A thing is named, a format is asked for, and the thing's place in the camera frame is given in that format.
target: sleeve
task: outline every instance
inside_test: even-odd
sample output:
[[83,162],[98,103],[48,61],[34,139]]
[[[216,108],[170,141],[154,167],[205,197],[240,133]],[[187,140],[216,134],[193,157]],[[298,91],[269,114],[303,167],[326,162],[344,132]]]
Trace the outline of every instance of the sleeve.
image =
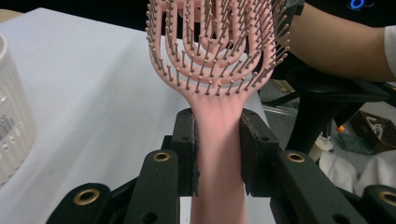
[[390,71],[396,76],[396,25],[385,27],[384,48]]

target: table surface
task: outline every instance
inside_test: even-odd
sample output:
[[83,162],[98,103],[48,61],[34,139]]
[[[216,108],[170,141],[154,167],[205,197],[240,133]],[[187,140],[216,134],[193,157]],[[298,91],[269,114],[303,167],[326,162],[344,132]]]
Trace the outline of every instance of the table surface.
[[[45,223],[71,189],[111,189],[138,176],[144,157],[189,107],[157,77],[146,34],[39,8],[0,24],[36,125],[34,146],[0,188],[0,223]],[[265,121],[257,94],[245,108]],[[247,198],[249,223],[275,223],[268,199]],[[180,223],[189,223],[190,198]]]

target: brush head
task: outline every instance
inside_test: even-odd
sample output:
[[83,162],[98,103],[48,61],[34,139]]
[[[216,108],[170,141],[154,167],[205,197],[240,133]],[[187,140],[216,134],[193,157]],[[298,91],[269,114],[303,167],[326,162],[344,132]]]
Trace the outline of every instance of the brush head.
[[[197,94],[248,98],[287,56],[285,10],[284,0],[150,0],[146,31],[154,69],[187,99]],[[181,24],[178,14],[183,15]],[[197,20],[200,29],[194,30]],[[183,27],[181,40],[178,26]]]

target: pink hair brush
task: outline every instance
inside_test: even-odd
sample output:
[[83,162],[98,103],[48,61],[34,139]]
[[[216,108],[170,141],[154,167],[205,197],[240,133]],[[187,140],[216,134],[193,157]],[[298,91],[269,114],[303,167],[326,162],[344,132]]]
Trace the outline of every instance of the pink hair brush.
[[[284,0],[150,0],[151,62],[163,82],[189,102],[198,125],[200,177],[199,193],[192,196],[192,224],[247,223],[239,119],[248,97],[287,56],[289,40],[276,43],[289,35],[285,10]],[[161,52],[163,13],[166,52]],[[199,31],[195,20],[200,20]]]

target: white cloth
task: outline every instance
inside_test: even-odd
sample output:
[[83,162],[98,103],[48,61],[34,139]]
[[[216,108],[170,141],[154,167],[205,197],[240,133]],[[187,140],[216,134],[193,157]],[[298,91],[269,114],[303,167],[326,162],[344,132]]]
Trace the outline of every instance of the white cloth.
[[357,178],[355,167],[346,159],[323,152],[319,167],[335,186],[361,196],[371,185],[385,185],[396,188],[396,150],[373,156]]
[[396,25],[385,27],[384,48],[390,71],[396,76]]

